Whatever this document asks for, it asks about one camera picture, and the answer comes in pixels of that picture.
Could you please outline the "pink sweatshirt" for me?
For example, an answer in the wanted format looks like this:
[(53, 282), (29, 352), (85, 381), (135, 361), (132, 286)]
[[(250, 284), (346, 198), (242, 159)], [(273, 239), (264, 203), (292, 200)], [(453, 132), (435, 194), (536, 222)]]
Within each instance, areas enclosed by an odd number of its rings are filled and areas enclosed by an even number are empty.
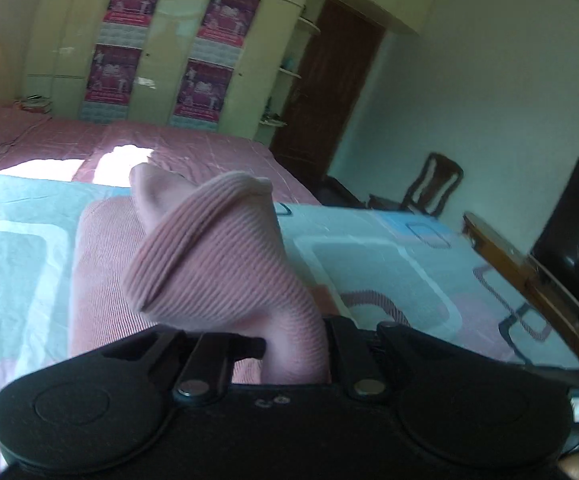
[(262, 338), (265, 354), (235, 367), (237, 382), (325, 382), (324, 322), (288, 261), (272, 190), (243, 171), (197, 185), (135, 166), (128, 195), (97, 200), (80, 216), (70, 354), (160, 324)]

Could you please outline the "light blue patterned bedsheet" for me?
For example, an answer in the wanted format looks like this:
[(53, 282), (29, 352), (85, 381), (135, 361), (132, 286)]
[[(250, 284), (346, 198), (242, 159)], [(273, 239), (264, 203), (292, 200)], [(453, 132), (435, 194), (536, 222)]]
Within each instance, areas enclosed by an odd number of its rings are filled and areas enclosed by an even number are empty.
[(509, 363), (370, 214), (229, 172), (0, 176), (0, 479), (559, 479), (571, 367)]

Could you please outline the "dark wooden chair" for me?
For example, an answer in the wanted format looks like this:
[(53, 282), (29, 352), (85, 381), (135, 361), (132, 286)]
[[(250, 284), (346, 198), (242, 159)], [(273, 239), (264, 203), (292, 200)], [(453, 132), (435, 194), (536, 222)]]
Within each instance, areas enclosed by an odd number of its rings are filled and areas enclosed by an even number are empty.
[(463, 178), (464, 170), (457, 162), (440, 153), (431, 152), (401, 202), (371, 194), (367, 206), (370, 209), (412, 212), (438, 218)]

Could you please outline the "pink bed cover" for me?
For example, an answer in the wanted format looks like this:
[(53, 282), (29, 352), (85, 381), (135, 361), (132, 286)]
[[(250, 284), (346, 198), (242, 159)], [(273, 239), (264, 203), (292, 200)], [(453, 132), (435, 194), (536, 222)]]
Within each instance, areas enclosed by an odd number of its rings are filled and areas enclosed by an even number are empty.
[(0, 174), (128, 188), (131, 169), (142, 162), (194, 184), (244, 171), (270, 180), (277, 202), (318, 203), (258, 142), (140, 122), (96, 125), (0, 105)]

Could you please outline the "stack of books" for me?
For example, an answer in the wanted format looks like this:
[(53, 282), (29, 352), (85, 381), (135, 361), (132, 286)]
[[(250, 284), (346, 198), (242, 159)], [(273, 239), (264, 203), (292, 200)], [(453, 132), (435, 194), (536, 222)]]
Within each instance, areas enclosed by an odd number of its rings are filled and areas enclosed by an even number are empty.
[(25, 96), (23, 99), (17, 100), (15, 106), (27, 113), (50, 114), (52, 112), (51, 99), (46, 96), (40, 96), (40, 94)]

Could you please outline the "lower right pink poster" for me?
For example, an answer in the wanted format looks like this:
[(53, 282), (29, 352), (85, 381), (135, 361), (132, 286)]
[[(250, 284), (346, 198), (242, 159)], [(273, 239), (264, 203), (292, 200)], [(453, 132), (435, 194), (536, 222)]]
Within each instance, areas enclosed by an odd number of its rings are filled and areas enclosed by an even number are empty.
[(216, 131), (232, 75), (230, 67), (189, 60), (169, 125)]

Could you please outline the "lower left pink poster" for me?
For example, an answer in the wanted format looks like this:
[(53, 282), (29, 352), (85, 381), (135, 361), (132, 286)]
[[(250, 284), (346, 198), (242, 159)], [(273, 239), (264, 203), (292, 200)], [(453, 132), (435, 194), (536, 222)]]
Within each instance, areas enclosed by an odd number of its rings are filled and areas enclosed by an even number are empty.
[(110, 124), (128, 116), (140, 49), (98, 44), (90, 65), (79, 119)]

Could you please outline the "corner shelf unit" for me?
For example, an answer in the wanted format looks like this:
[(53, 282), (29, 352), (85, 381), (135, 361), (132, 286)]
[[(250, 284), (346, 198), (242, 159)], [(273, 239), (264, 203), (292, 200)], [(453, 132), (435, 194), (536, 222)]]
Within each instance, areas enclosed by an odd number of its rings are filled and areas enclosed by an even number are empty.
[(286, 125), (284, 110), (290, 99), (291, 88), (301, 79), (299, 75), (301, 59), (312, 37), (319, 34), (319, 27), (310, 18), (299, 16), (281, 58), (276, 79), (273, 81), (255, 136), (255, 141), (264, 144), (267, 148), (272, 144), (276, 131)]

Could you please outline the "dark brown wooden door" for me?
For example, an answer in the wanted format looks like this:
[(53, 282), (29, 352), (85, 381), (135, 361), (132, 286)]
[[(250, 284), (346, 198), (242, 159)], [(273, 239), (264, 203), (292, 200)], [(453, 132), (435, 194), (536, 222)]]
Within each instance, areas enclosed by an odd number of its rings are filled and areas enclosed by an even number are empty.
[(306, 188), (325, 177), (385, 28), (338, 0), (325, 0), (291, 86), (274, 158)]

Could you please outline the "cream wardrobe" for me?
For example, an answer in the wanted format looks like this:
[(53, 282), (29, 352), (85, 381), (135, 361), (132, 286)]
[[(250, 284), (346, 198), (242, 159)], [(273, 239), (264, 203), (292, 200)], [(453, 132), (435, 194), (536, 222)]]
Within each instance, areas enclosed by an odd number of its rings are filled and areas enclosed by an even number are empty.
[[(314, 22), (321, 1), (260, 0), (214, 132), (256, 136), (296, 22), (300, 15)], [(383, 26), (419, 32), (434, 0), (341, 1)], [(109, 2), (40, 0), (24, 65), (24, 91), (50, 98), (55, 116), (79, 119), (96, 46), (140, 49), (126, 119), (169, 125), (209, 0), (158, 0), (148, 28), (104, 24)]]

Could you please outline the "upper right pink poster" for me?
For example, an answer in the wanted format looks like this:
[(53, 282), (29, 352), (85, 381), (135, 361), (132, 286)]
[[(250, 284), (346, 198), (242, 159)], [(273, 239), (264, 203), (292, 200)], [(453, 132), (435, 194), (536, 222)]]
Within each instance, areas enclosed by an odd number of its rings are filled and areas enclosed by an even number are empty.
[(190, 58), (234, 68), (260, 0), (209, 0)]

